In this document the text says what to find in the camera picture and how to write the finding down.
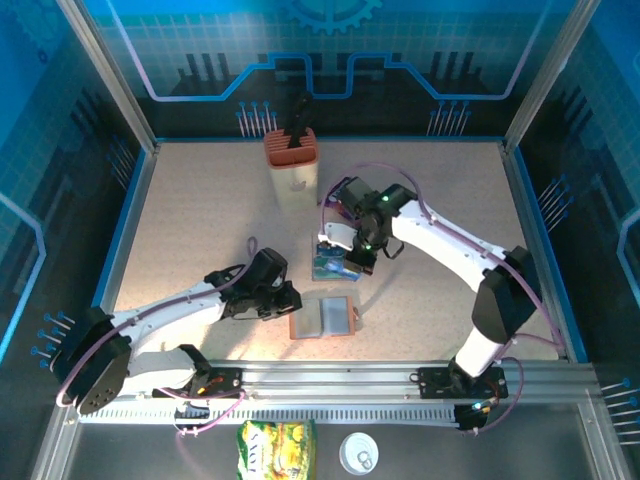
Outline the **beige knife block orange top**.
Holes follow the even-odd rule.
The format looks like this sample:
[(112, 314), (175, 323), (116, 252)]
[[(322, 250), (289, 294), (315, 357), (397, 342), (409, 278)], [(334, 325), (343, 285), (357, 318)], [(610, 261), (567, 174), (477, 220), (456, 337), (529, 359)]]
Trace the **beige knife block orange top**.
[(317, 139), (306, 128), (299, 147), (289, 147), (284, 130), (266, 134), (264, 151), (277, 203), (283, 211), (315, 209), (318, 205)]

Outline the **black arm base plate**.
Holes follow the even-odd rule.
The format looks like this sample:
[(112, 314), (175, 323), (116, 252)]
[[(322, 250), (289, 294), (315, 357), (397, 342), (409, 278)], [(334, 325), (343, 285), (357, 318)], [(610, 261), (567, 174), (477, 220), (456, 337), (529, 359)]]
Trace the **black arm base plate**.
[(504, 371), (490, 367), (480, 377), (471, 379), (448, 367), (421, 367), (409, 375), (418, 386), (421, 399), (499, 399), (509, 395)]
[(235, 367), (199, 369), (185, 386), (157, 388), (153, 395), (185, 401), (238, 398), (243, 385), (242, 374), (243, 371)]

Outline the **white tin can lid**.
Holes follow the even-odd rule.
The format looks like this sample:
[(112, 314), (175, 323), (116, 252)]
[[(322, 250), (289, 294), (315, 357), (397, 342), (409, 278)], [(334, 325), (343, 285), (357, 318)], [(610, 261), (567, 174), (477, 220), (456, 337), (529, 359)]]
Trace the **white tin can lid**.
[(367, 475), (378, 464), (378, 445), (370, 435), (364, 432), (351, 433), (341, 443), (339, 460), (349, 474)]

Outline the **orange card holder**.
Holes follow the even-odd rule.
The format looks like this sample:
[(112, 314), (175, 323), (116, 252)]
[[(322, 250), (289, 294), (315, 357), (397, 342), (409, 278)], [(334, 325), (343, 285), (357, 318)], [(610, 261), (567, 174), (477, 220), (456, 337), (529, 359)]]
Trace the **orange card holder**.
[(289, 315), (289, 338), (307, 340), (353, 336), (359, 311), (350, 296), (309, 298)]

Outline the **aluminium mounting rail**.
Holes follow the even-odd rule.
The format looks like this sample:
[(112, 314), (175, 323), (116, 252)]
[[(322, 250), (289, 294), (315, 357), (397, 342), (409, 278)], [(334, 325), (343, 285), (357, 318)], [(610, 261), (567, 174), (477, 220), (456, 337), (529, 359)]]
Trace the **aluminium mounting rail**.
[[(244, 390), (254, 403), (416, 403), (419, 388), (410, 375), (420, 368), (445, 368), (440, 361), (212, 361), (213, 367), (243, 370)], [(600, 398), (589, 364), (504, 359), (509, 400), (522, 389), (524, 404), (584, 403)]]

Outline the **purple candy bag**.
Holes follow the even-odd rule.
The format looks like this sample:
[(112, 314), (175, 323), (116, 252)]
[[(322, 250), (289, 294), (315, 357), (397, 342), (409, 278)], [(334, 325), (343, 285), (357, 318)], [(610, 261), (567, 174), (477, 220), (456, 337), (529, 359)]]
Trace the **purple candy bag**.
[(325, 205), (325, 207), (327, 209), (330, 209), (330, 210), (334, 211), (335, 213), (337, 213), (342, 218), (344, 218), (344, 219), (346, 219), (348, 221), (351, 221), (352, 217), (351, 217), (350, 213), (345, 209), (345, 207), (341, 204), (341, 202), (337, 198), (337, 191), (338, 191), (337, 187), (334, 187), (330, 191), (327, 199), (325, 200), (324, 205)]

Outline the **clear plastic tray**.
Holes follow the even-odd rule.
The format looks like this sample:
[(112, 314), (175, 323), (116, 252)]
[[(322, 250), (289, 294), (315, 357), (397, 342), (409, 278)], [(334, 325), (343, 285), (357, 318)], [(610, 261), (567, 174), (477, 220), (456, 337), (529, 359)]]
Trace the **clear plastic tray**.
[(346, 268), (344, 264), (346, 251), (339, 246), (332, 246), (326, 242), (320, 242), (316, 237), (312, 238), (312, 269), (313, 281), (357, 281), (361, 278), (356, 273)]

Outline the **yellow green snack bag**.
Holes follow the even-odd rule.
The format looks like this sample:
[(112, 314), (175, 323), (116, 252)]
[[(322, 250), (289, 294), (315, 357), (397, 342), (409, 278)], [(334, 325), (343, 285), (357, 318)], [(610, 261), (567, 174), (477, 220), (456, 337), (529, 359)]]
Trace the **yellow green snack bag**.
[(313, 420), (245, 421), (236, 441), (236, 480), (316, 480), (317, 428)]

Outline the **aluminium frame post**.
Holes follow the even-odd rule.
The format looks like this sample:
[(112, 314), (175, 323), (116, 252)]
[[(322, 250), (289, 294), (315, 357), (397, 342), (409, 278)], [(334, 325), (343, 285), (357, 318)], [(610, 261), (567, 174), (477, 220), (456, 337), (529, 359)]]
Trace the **aluminium frame post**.
[(56, 0), (56, 3), (140, 146), (147, 154), (156, 154), (158, 142), (155, 134), (84, 2), (82, 0)]
[(513, 154), (524, 138), (602, 0), (576, 0), (506, 131), (502, 151)]

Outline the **blue card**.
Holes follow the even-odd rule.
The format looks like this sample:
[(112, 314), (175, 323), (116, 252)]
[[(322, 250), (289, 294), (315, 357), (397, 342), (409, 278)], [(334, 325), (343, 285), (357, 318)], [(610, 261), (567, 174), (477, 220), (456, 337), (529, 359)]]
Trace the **blue card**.
[(360, 273), (347, 268), (342, 259), (329, 259), (325, 265), (325, 269), (332, 274), (352, 281), (357, 281), (361, 276)]

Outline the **aluminium side rail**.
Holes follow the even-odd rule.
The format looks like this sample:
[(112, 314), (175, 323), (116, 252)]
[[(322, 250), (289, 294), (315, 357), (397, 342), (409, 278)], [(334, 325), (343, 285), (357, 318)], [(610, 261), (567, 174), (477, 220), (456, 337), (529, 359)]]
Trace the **aluminium side rail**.
[(555, 325), (555, 329), (560, 332), (561, 343), (563, 344), (562, 356), (569, 362), (576, 363), (578, 358), (567, 327), (564, 303), (562, 298), (558, 296), (552, 265), (546, 255), (547, 251), (543, 236), (546, 233), (546, 229), (539, 221), (538, 203), (531, 181), (526, 168), (523, 167), (522, 162), (517, 157), (517, 152), (509, 151), (505, 141), (499, 142), (498, 148), (509, 186), (512, 190), (514, 205), (524, 239), (536, 267), (542, 301), (550, 321)]
[(91, 301), (92, 307), (100, 307), (105, 312), (114, 310), (156, 162), (156, 153), (143, 151), (138, 157)]

